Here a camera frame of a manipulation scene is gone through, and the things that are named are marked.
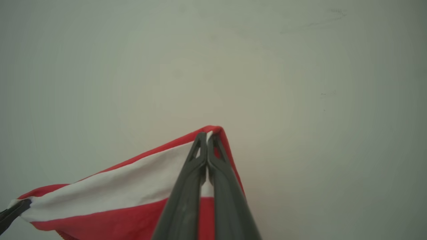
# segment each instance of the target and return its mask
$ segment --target white wall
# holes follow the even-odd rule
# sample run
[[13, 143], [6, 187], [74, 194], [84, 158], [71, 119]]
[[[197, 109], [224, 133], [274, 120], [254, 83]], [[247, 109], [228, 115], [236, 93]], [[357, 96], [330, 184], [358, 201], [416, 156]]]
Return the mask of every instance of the white wall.
[[213, 124], [264, 240], [425, 239], [426, 9], [1, 1], [0, 204]]

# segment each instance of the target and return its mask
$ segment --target red fabric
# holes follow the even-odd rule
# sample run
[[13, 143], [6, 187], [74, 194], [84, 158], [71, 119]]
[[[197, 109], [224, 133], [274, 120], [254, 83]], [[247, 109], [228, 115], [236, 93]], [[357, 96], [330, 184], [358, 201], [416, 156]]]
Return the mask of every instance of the red fabric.
[[[231, 166], [236, 174], [237, 180], [242, 187], [240, 177], [234, 165], [234, 160], [233, 156], [231, 155], [227, 137], [222, 127], [219, 126], [206, 126], [158, 148], [152, 149], [120, 164], [112, 166], [99, 173], [108, 172], [131, 164], [154, 153], [189, 143], [194, 141], [198, 133], [210, 131], [213, 131], [214, 134], [219, 134], [227, 156], [230, 159]], [[25, 199], [30, 196], [40, 197], [67, 185], [68, 184], [57, 184], [41, 187], [20, 196], [18, 199]], [[46, 222], [31, 223], [39, 230], [55, 230], [65, 240], [149, 240], [153, 234], [166, 201], [167, 199], [164, 199], [158, 202], [132, 208], [116, 209], [84, 216], [75, 216]], [[214, 199], [205, 197], [201, 198], [199, 213], [199, 239], [213, 240], [215, 233]]]

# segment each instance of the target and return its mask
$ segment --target white stripe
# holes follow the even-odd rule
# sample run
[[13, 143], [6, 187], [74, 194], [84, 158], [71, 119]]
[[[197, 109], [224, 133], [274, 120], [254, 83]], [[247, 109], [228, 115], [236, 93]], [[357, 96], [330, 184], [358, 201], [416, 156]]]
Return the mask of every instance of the white stripe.
[[[212, 136], [213, 131], [210, 131], [206, 134], [206, 144], [208, 143], [210, 137]], [[214, 186], [211, 184], [209, 180], [209, 171], [206, 167], [206, 180], [205, 183], [202, 185], [202, 188], [200, 189], [200, 195], [202, 196], [214, 196]]]
[[[21, 217], [29, 222], [49, 221], [163, 200], [169, 197], [192, 144], [155, 153], [41, 197], [30, 197], [31, 208]], [[213, 189], [203, 188], [201, 195], [213, 196]]]

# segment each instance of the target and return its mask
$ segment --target red and white cloth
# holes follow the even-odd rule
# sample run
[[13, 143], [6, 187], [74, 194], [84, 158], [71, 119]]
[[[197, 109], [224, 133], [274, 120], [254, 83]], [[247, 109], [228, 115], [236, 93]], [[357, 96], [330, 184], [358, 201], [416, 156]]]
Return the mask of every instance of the red and white cloth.
[[[218, 134], [233, 162], [224, 130], [206, 126], [73, 184], [35, 189], [13, 200], [31, 199], [21, 217], [65, 240], [149, 240], [199, 132]], [[214, 240], [214, 194], [202, 186], [199, 239]]]

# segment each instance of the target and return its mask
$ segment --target gray background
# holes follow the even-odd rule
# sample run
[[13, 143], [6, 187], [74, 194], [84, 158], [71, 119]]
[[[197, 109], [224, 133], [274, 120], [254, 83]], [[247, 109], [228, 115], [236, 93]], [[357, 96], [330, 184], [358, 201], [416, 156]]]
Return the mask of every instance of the gray background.
[[2, 0], [0, 206], [213, 124], [265, 240], [426, 239], [426, 9]]

